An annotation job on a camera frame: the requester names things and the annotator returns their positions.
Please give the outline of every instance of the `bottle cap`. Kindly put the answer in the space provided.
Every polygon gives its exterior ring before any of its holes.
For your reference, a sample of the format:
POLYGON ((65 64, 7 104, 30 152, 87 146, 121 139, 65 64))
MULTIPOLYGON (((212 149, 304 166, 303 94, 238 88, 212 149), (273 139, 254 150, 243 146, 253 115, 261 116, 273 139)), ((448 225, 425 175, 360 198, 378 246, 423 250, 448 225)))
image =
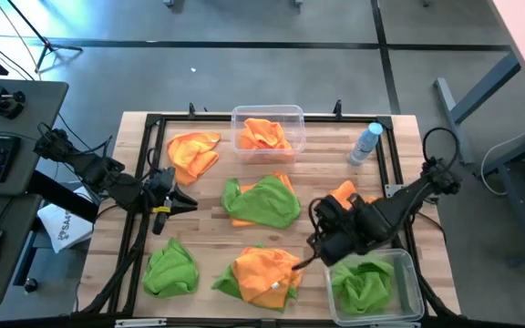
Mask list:
POLYGON ((382 132, 384 131, 384 129, 382 128, 382 125, 380 123, 370 123, 370 125, 368 125, 368 130, 370 131, 370 133, 373 133, 377 136, 381 135, 382 132))

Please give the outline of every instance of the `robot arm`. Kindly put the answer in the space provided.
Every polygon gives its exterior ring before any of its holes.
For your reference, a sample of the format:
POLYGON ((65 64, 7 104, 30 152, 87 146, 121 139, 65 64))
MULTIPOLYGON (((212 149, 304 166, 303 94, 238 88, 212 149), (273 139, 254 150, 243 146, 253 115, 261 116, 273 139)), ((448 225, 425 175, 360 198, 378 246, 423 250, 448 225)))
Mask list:
MULTIPOLYGON (((135 179, 122 173, 125 169, 122 163, 106 154, 100 157, 94 152, 104 146, 106 153, 107 145, 108 141, 95 149, 80 151, 68 140, 66 131, 49 128, 42 133, 34 152, 44 159, 71 166, 92 191, 106 192, 124 210, 143 212, 169 204, 167 214, 163 212, 159 215, 160 223, 167 219, 165 216, 196 210, 197 202, 184 194, 175 183, 174 168, 151 168, 147 180, 135 179)), ((154 229, 154 232, 159 234, 162 228, 160 224, 160 229, 154 229)))
POLYGON ((366 204, 360 195, 353 194, 348 199, 352 204, 350 210, 331 195, 318 200, 316 206, 314 200, 309 216, 315 233, 307 239, 314 256, 293 268, 301 269, 316 258, 331 266, 351 252, 362 255, 379 248, 395 238, 405 220, 420 209, 426 197, 456 194, 459 187, 459 178, 448 170, 444 160, 431 158, 423 163, 420 178, 390 199, 366 204))

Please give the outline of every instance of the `water bottle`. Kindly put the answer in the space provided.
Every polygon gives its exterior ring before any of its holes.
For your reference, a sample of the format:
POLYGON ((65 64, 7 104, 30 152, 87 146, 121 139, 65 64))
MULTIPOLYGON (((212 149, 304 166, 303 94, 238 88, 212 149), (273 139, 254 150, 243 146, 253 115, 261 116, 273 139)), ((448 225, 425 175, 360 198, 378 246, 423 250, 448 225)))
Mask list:
POLYGON ((362 133, 362 136, 355 143, 354 149, 347 158, 348 162, 354 166, 362 164, 378 143, 378 137, 382 131, 380 123, 370 123, 368 129, 362 133))

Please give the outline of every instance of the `metal bracket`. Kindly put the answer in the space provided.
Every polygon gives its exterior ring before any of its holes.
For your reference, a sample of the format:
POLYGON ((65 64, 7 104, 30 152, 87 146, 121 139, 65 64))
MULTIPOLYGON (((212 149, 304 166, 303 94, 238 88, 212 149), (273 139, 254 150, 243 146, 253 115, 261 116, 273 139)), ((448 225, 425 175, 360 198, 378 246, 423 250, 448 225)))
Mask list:
POLYGON ((148 114, 147 119, 145 120, 145 128, 153 127, 161 119, 160 114, 148 114))
POLYGON ((342 120, 342 99, 337 99, 337 102, 335 102, 334 112, 335 119, 338 121, 342 120))
POLYGON ((389 116, 376 117, 376 122, 380 123, 386 129, 392 129, 394 127, 392 118, 389 116))
POLYGON ((165 327, 168 324, 167 318, 153 319, 126 319, 116 320, 115 328, 133 328, 133 327, 165 327))
POLYGON ((386 189, 386 197, 389 199, 391 198, 392 196, 394 196, 394 194, 396 194, 399 190, 403 189, 404 187, 406 187, 407 185, 392 185, 392 184, 388 184, 388 185, 385 185, 384 188, 386 189))
POLYGON ((190 108, 188 108, 188 119, 194 120, 196 118, 196 108, 190 103, 190 108))

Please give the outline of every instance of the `desk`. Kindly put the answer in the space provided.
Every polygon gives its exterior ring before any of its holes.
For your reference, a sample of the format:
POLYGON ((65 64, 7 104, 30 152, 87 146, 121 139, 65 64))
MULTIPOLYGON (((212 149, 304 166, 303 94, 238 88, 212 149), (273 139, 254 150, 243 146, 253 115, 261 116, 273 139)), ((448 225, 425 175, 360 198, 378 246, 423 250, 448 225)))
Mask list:
MULTIPOLYGON (((0 117, 0 131, 20 133, 30 138, 39 138, 36 128, 38 122, 44 122, 49 126, 54 125, 68 89, 68 85, 64 82, 2 79, 0 79, 0 86, 5 87, 8 92, 21 90, 26 94, 27 99, 26 108, 16 119, 9 120, 0 117)), ((44 178, 41 173, 35 172, 39 157, 33 151, 34 144, 35 142, 31 140, 21 140, 7 181, 0 183, 0 213, 10 200, 9 196, 16 196, 6 215, 2 218, 1 224, 1 228, 5 231, 5 238, 0 260, 0 302, 4 298, 15 264, 23 249, 26 236, 32 228, 36 211, 42 200, 40 196, 26 194, 26 188, 30 190, 34 177, 37 177, 37 180, 51 180, 44 178)))
POLYGON ((445 78, 438 78, 434 84, 449 126, 458 136, 461 148, 459 155, 463 164, 471 164, 474 159, 468 138, 460 124, 520 71, 520 62, 525 66, 525 0, 488 1, 510 35, 512 52, 501 59, 458 103, 451 95, 445 78))
MULTIPOLYGON (((134 173, 137 165, 146 116, 147 113, 125 112, 121 120, 113 158, 125 164, 126 172, 130 174, 134 173)), ((423 162, 417 120, 414 116, 394 116, 392 121, 402 174, 409 182, 418 176, 423 162)), ((241 250, 258 242, 268 247, 285 249, 300 258, 311 254, 305 239, 313 227, 306 210, 286 230, 263 226, 237 229, 231 226, 228 215, 221 207, 220 197, 226 179, 238 178, 241 183, 253 183, 274 170, 282 170, 289 175, 304 209, 312 198, 325 195, 346 179, 353 181, 360 193, 381 197, 376 155, 371 154, 359 169, 349 166, 345 161, 346 154, 366 126, 366 123, 306 122, 305 151, 295 164, 279 166, 241 164, 232 153, 230 122, 168 122, 165 127, 166 143, 179 133, 196 130, 221 132, 221 141, 215 148, 220 159, 196 183, 182 188, 199 202, 198 210, 171 217, 160 236, 149 232, 141 272, 145 270, 149 255, 164 247, 169 237, 175 237, 195 258, 200 270, 200 285, 199 290, 192 295, 161 300, 144 293, 139 284, 134 316, 329 320, 323 264, 320 261, 315 261, 306 269, 298 301, 289 301, 284 313, 257 308, 211 289, 215 278, 238 257, 241 250)), ((394 181, 387 149, 385 141, 387 172, 394 181)), ((165 149, 161 154, 160 165, 167 167, 170 162, 165 149)), ((100 209, 110 205, 107 202, 100 209)), ((427 205, 422 211, 438 220, 435 207, 427 205)), ((90 304, 115 269, 125 217, 124 210, 114 209, 97 220, 78 291, 81 307, 90 304)), ((441 232, 417 218, 414 233, 422 272, 446 305, 458 312, 458 300, 441 232)), ((129 277, 126 276, 120 291, 118 310, 124 303, 128 288, 129 277)))

